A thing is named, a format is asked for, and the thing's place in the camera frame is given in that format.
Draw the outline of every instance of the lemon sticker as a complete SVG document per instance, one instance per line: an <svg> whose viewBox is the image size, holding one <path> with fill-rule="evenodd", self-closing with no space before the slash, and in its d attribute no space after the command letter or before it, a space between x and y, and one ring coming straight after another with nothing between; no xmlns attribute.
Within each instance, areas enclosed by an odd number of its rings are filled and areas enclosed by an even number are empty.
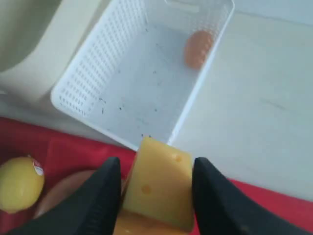
<svg viewBox="0 0 313 235"><path fill-rule="evenodd" d="M44 175L44 170L43 168L41 167L40 163L38 161L36 161L35 159L33 159L33 166L35 168L35 172L38 174L38 175Z"/></svg>

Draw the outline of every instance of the yellow cheese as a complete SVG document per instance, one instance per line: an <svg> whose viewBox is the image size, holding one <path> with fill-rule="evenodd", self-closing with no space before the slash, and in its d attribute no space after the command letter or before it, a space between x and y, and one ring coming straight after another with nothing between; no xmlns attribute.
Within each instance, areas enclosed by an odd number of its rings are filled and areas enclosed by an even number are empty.
<svg viewBox="0 0 313 235"><path fill-rule="evenodd" d="M123 209L184 231L194 225L188 153L144 138L128 178Z"/></svg>
<svg viewBox="0 0 313 235"><path fill-rule="evenodd" d="M113 235L188 235L179 229L122 210L116 220Z"/></svg>

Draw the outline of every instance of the egg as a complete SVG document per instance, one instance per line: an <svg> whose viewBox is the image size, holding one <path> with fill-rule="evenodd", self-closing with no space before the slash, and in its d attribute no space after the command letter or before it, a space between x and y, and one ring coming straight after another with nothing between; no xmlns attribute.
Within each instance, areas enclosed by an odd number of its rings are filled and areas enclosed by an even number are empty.
<svg viewBox="0 0 313 235"><path fill-rule="evenodd" d="M213 37L206 31L197 31L187 40L184 60L188 67L199 70L213 45Z"/></svg>

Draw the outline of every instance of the red tablecloth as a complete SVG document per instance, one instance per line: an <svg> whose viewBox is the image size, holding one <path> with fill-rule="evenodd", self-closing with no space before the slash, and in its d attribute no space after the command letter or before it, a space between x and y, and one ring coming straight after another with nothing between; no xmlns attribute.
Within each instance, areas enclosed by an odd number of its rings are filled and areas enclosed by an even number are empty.
<svg viewBox="0 0 313 235"><path fill-rule="evenodd" d="M71 136L46 128L0 118L0 164L19 155L31 154L45 170L43 195L59 180L84 169L96 169L109 156L121 160L126 177L135 153L131 150ZM313 202L233 181L253 200L289 222L313 232ZM31 219L31 209L8 215L0 212L0 234ZM195 228L192 235L198 235Z"/></svg>

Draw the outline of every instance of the yellow lemon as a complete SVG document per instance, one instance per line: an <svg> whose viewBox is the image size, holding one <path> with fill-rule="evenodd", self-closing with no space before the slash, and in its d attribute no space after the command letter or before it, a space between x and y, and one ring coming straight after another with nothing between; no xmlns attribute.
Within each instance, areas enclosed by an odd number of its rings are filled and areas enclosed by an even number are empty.
<svg viewBox="0 0 313 235"><path fill-rule="evenodd" d="M0 166L0 210L15 213L31 207L44 186L44 172L32 157L12 158Z"/></svg>

